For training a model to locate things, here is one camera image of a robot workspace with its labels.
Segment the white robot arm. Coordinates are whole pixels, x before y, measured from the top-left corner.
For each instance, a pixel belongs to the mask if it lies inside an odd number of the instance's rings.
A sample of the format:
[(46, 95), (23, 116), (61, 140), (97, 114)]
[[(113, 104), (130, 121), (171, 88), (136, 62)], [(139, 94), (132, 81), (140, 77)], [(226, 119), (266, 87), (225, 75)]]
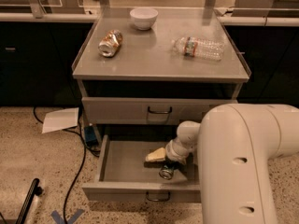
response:
[(179, 124), (177, 137), (145, 161), (184, 164), (194, 151), (204, 224), (278, 224), (268, 161), (299, 152), (299, 109), (216, 106), (201, 122)]

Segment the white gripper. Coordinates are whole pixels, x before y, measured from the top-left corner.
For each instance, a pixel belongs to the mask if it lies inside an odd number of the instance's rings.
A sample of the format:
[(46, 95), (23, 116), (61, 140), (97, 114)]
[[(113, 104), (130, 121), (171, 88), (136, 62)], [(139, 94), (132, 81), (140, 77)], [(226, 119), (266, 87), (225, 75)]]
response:
[(178, 138), (172, 139), (166, 146), (160, 147), (145, 158), (147, 162), (164, 161), (167, 157), (170, 161), (176, 161), (185, 165), (186, 160), (194, 151), (194, 143), (183, 143)]

